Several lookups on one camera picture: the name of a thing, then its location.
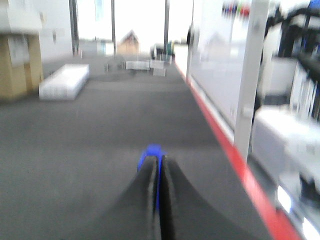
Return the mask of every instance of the white panel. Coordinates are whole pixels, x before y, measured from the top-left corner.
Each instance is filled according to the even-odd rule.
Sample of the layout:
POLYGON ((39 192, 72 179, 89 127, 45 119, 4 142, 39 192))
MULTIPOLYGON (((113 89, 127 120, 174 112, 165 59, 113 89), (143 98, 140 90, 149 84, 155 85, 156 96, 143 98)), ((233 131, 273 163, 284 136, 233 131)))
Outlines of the white panel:
POLYGON ((69 0, 33 0, 33 5, 38 12, 43 13, 46 19, 43 26, 45 32, 40 32, 40 48, 42 61, 54 61, 66 56, 72 56, 72 37, 69 0), (53 35, 48 34, 54 30, 63 31, 57 34, 56 41, 53 35))
POLYGON ((183 73, 184 76, 187 76, 187 66, 188 66, 188 45, 174 45, 174 62, 183 73))
POLYGON ((234 128, 249 20, 222 15, 224 2, 195 2, 190 73, 234 128))
POLYGON ((114 44, 113 43, 106 43, 105 44, 105 54, 107 56, 111 56, 114 54, 114 44))

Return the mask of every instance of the red stripe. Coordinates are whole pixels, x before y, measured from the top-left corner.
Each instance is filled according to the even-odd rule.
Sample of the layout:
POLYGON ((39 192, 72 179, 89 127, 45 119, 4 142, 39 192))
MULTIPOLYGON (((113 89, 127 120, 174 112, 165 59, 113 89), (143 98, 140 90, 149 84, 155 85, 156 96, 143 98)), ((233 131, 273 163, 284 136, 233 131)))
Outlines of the red stripe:
POLYGON ((249 166, 247 166, 239 151, 230 143, 216 119, 210 113, 207 105, 200 98, 198 92, 192 87, 189 79, 186 79, 186 75, 178 66, 176 67, 190 87, 206 121, 220 142, 222 149, 227 155, 234 171, 237 173, 246 193, 266 225, 270 235, 274 240, 301 240, 300 235, 294 229, 284 212, 276 211, 271 204, 249 166))

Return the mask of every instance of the floor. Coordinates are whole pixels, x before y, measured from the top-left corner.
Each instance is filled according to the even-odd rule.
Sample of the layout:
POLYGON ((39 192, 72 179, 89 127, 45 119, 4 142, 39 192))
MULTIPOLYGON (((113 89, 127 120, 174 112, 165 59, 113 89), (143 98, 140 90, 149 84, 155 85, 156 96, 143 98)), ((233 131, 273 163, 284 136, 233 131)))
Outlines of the floor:
POLYGON ((74 101, 34 94, 0 105, 0 239, 60 240, 91 222, 129 184, 152 143, 215 209, 256 239, 271 239, 175 66, 166 77, 105 72, 119 61, 45 64, 45 76, 65 63, 90 64, 90 79, 74 101))
POLYGON ((267 195, 269 201, 273 206, 277 206, 277 184, 271 179, 271 177, 266 173, 266 171, 260 166, 258 161, 254 156, 249 155, 247 159, 247 164, 250 167, 255 179, 261 185, 264 193, 267 195))

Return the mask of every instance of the white box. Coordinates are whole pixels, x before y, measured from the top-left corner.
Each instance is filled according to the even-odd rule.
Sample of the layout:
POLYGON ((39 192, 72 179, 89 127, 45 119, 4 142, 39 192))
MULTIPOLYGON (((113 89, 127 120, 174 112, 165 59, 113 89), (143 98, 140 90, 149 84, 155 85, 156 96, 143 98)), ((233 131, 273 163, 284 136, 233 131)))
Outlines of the white box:
POLYGON ((150 60, 150 68, 151 69, 164 69, 165 68, 165 61, 150 60))
POLYGON ((149 70, 150 62, 149 61, 126 61, 125 69, 149 70))
POLYGON ((41 100, 74 100, 89 77, 88 64, 66 64, 39 86, 41 100))
POLYGON ((286 152, 298 140, 318 151, 320 126, 311 120, 302 121, 293 112, 277 106, 262 107, 255 113, 252 154, 275 182, 281 173, 300 169, 286 152))

